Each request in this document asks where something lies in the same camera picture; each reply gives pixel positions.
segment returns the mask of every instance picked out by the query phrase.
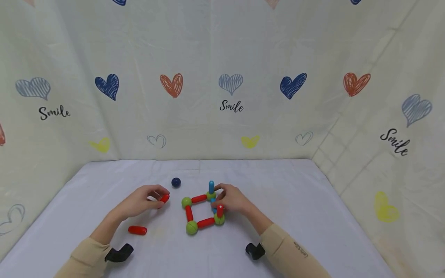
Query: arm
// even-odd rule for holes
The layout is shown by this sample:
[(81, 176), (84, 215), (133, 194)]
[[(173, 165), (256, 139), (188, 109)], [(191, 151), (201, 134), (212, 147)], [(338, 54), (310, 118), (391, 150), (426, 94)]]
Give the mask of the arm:
[[(119, 225), (129, 217), (138, 216), (146, 210), (161, 208), (162, 195), (170, 192), (160, 185), (144, 185), (111, 210), (93, 233), (83, 240), (71, 253), (55, 278), (102, 277), (107, 263), (105, 257), (111, 250), (110, 242)], [(157, 201), (148, 199), (152, 196)]]
[(271, 264), (287, 278), (331, 278), (323, 266), (288, 233), (274, 224), (241, 191), (233, 185), (220, 184), (224, 189), (212, 204), (223, 204), (228, 210), (244, 215), (261, 237), (261, 245)]

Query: left hand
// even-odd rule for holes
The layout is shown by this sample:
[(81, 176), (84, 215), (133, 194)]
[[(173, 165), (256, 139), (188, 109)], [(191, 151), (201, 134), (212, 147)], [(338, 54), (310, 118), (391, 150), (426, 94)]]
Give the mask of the left hand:
[[(170, 194), (170, 192), (160, 185), (143, 185), (120, 202), (112, 210), (112, 213), (121, 220), (126, 220), (129, 217), (138, 216), (146, 210), (160, 209), (164, 206), (164, 203), (159, 200), (167, 194)], [(148, 196), (155, 198), (157, 201), (148, 199)]]

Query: hand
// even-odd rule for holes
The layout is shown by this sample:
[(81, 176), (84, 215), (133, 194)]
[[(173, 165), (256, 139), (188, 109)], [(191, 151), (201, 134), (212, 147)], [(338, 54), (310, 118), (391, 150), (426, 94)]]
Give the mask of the hand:
[(215, 186), (215, 191), (219, 189), (223, 189), (223, 191), (218, 195), (216, 201), (212, 203), (212, 207), (217, 207), (222, 204), (227, 210), (233, 210), (243, 214), (247, 213), (247, 211), (253, 207), (252, 202), (241, 193), (238, 187), (220, 183)]
[(120, 202), (111, 213), (117, 215), (123, 221), (129, 217), (138, 216), (146, 210), (160, 209), (164, 206), (164, 203), (159, 200), (167, 194), (170, 194), (170, 192), (160, 185), (141, 186)]

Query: heart-patterned backdrop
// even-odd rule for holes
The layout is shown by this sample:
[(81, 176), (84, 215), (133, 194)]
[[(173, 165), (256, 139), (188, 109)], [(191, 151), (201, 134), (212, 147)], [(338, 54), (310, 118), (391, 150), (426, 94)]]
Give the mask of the heart-patterned backdrop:
[(397, 276), (445, 269), (443, 1), (7, 3), (0, 259), (90, 161), (301, 158)]

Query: yellow heart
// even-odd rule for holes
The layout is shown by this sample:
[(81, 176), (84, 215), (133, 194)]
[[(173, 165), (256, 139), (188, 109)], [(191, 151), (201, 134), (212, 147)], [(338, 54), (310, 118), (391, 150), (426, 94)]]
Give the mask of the yellow heart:
[(252, 149), (256, 146), (256, 143), (258, 143), (259, 136), (253, 136), (251, 139), (247, 136), (241, 137), (241, 143), (244, 147), (247, 149)]
[(110, 139), (107, 137), (102, 138), (99, 143), (90, 141), (89, 144), (101, 153), (106, 153), (110, 149)]
[(385, 192), (379, 191), (374, 199), (374, 210), (376, 212), (377, 218), (386, 223), (391, 223), (399, 219), (399, 210), (388, 205), (388, 197)]

